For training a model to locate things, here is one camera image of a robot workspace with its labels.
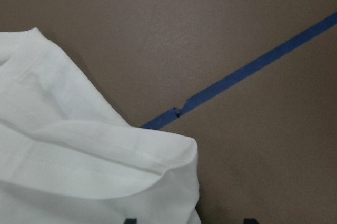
white fabric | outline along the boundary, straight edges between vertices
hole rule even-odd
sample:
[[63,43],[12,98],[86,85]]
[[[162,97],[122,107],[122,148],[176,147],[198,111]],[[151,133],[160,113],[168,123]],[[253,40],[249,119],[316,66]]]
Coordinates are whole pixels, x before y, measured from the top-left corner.
[[0,32],[0,223],[198,224],[196,163],[192,138],[130,127],[38,29]]

blue painter's tape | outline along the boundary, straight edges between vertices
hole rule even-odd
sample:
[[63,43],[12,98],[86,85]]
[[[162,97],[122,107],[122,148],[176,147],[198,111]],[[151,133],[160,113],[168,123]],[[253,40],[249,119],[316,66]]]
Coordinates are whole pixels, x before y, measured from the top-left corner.
[[318,22],[317,24],[313,25],[312,27],[303,31],[302,33],[296,35],[290,40],[284,42],[283,44],[274,48],[273,50],[265,53],[256,60],[236,70],[232,74],[226,76],[225,78],[222,78],[221,80],[207,87],[203,91],[190,97],[189,99],[187,99],[183,108],[179,110],[179,114],[176,113],[177,111],[176,108],[172,108],[167,112],[154,118],[147,124],[143,125],[142,128],[160,129],[166,126],[167,124],[176,120],[178,117],[185,115],[194,108],[205,103],[209,99],[215,97],[216,95],[227,90],[233,85],[239,83],[243,79],[259,71],[260,69],[268,66],[272,62],[283,57],[287,53],[293,51],[294,49],[303,45],[312,38],[320,35],[321,33],[325,32],[326,30],[328,30],[329,28],[331,28],[336,24],[337,24],[337,12],[325,18],[324,20]]

brown surface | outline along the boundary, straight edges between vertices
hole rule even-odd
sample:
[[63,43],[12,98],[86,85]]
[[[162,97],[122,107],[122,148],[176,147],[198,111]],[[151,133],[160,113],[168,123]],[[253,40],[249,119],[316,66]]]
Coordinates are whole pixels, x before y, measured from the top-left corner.
[[164,128],[199,145],[202,223],[337,223],[337,27]]
[[[337,0],[0,5],[1,31],[38,27],[136,126],[337,10]],[[336,221],[334,37],[335,29],[165,128],[200,145],[203,224]]]
[[0,0],[0,28],[60,45],[142,125],[332,14],[337,0]]

blue line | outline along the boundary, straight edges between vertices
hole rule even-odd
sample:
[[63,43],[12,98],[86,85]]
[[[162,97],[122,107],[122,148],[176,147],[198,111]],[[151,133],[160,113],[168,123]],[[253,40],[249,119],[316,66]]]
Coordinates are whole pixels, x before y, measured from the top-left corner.
[[302,33],[296,35],[290,40],[284,42],[280,46],[274,48],[273,50],[265,53],[256,60],[250,62],[249,64],[243,66],[242,68],[236,70],[232,74],[222,78],[218,82],[207,87],[203,91],[195,94],[194,96],[187,99],[185,105],[181,109],[172,108],[165,113],[154,118],[150,122],[142,126],[142,128],[148,129],[160,129],[172,121],[176,120],[178,117],[185,115],[199,105],[205,103],[209,99],[215,97],[221,92],[227,90],[233,85],[239,83],[248,76],[254,74],[255,72],[263,69],[277,59],[283,57],[287,53],[293,51],[309,40],[315,38],[321,33],[325,32],[332,26],[337,24],[337,12],[325,18],[324,20],[313,25],[309,29],[303,31]]

